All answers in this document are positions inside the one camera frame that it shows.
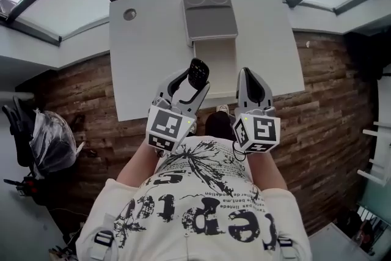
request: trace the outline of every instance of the floor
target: floor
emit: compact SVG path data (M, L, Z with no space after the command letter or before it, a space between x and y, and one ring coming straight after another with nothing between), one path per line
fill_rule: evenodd
M274 98L282 119L275 161L296 196L309 234L352 207L361 192L356 174L368 163L371 136L361 133L373 121L370 86L357 77L336 35L294 34L305 91ZM60 229L75 231L107 178L116 178L144 138L146 120L118 122L108 54L34 78L19 90L36 94L37 102L70 122L86 119L76 129L76 142L86 141L76 165L50 184L48 209ZM208 114L199 112L200 134ZM91 157L89 150L97 152Z

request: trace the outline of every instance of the strap buckle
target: strap buckle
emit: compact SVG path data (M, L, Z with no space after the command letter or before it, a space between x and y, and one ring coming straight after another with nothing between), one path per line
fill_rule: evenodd
M114 235L110 230L101 230L95 235L93 241L102 244L103 246L111 247L111 244L114 241Z
M296 250L293 247L293 242L291 239L286 237L279 237L278 241L280 243L281 253L284 260L297 261Z

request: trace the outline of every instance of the white graphic t-shirt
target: white graphic t-shirt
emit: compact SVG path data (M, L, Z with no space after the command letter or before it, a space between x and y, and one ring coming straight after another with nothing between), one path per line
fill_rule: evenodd
M186 138L140 188L108 180L78 254L106 213L117 217L119 260L280 260L279 237L292 240L297 260L312 258L294 196L260 191L225 139Z

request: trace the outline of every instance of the plastic bag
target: plastic bag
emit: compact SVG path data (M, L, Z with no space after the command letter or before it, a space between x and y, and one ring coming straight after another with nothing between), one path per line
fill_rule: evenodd
M84 146L76 148L75 138L68 123L51 111L36 111L34 132L30 147L35 158L37 179L72 166Z

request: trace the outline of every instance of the shoe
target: shoe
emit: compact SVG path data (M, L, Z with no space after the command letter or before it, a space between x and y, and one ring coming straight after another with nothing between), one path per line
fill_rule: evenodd
M230 114L230 110L228 108L228 105L221 105L216 107L216 112L223 111L227 114Z
M192 134L196 134L197 133L197 122L194 122L194 124L191 125L189 133L192 133Z

